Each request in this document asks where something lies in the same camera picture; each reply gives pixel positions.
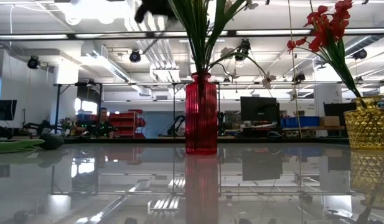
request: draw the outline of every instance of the box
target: box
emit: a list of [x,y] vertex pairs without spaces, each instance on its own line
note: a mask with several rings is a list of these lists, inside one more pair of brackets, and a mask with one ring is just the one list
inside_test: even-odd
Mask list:
[[338,116],[321,117],[321,126],[340,126],[340,118]]

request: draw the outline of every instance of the person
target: person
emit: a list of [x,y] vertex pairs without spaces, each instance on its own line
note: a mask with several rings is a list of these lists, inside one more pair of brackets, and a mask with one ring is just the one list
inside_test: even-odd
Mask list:
[[76,123],[74,126],[75,130],[77,132],[81,131],[83,134],[85,134],[85,131],[88,131],[90,134],[95,134],[95,132],[97,132],[97,135],[99,136],[107,136],[107,138],[112,139],[114,137],[115,127],[108,121],[107,112],[107,108],[100,108],[99,123],[98,121],[91,121],[91,124],[88,125],[88,127],[79,127]]

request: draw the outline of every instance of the flower arrangement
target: flower arrangement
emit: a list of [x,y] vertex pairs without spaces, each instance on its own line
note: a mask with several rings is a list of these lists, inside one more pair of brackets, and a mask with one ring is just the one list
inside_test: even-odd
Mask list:
[[[294,48],[308,50],[319,56],[325,63],[328,63],[337,72],[341,80],[351,90],[356,97],[360,97],[354,79],[345,63],[345,47],[342,40],[345,28],[349,25],[350,14],[348,10],[352,8],[352,0],[341,0],[335,4],[335,12],[329,13],[326,6],[319,6],[317,12],[313,11],[307,16],[306,26],[314,27],[315,38],[309,42],[307,37],[297,41],[287,43],[289,53]],[[301,47],[308,43],[308,48]]]
[[243,52],[235,52],[236,49],[226,49],[221,52],[220,59],[211,62],[211,55],[217,39],[220,37],[226,24],[241,10],[255,9],[258,4],[252,0],[215,0],[215,22],[210,28],[207,18],[208,4],[210,0],[169,0],[174,14],[184,26],[189,37],[190,48],[196,66],[197,75],[203,76],[221,61],[242,56],[251,60],[264,74],[264,70],[249,56]]

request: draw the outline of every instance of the black monitor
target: black monitor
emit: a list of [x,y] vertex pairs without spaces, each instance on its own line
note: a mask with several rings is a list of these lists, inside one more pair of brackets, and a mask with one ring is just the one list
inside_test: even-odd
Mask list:
[[0,100],[0,121],[12,121],[15,117],[17,100]]
[[276,98],[268,97],[240,97],[242,121],[269,121],[278,120],[278,104]]

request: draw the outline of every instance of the gold vase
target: gold vase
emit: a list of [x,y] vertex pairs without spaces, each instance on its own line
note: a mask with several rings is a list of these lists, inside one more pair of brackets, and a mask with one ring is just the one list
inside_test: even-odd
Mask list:
[[375,197],[373,208],[384,210],[384,151],[351,152],[350,188],[365,194],[362,204]]
[[384,109],[377,102],[381,96],[356,98],[357,109],[344,113],[352,149],[384,150]]

